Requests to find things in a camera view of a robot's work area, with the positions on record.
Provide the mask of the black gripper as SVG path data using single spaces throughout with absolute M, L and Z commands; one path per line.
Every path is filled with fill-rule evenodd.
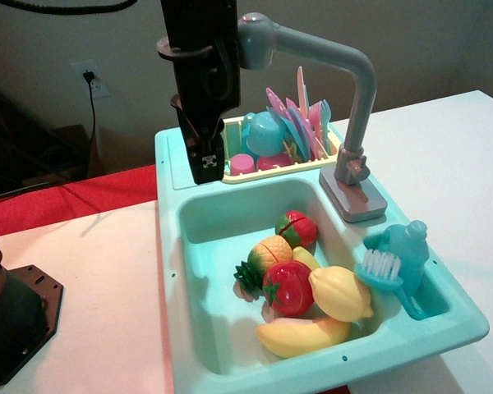
M 173 54 L 177 93 L 171 104 L 182 118 L 182 138 L 193 181 L 197 185 L 221 181 L 221 116 L 240 103 L 237 41 L 215 39 L 196 50 L 176 48 Z

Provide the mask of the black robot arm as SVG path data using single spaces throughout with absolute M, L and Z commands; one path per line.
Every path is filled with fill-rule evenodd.
M 157 43 L 173 64 L 170 99 L 197 185 L 220 181 L 225 154 L 222 116 L 239 106 L 240 66 L 234 1 L 163 1 L 167 30 Z

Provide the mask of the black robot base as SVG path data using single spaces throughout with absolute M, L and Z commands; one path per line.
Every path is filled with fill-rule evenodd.
M 0 250 L 0 386 L 57 331 L 63 291 L 60 282 L 34 265 L 4 268 Z

